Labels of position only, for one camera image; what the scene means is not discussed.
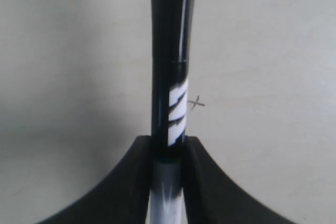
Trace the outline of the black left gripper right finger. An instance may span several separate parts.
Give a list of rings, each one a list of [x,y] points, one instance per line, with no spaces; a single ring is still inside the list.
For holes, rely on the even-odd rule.
[[[195,136],[184,142],[182,185],[188,223],[291,222],[240,188]]]

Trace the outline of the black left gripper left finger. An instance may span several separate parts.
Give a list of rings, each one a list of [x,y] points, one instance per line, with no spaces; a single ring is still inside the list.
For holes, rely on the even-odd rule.
[[[136,137],[115,168],[94,189],[42,222],[145,223],[151,187],[151,157],[151,138]]]

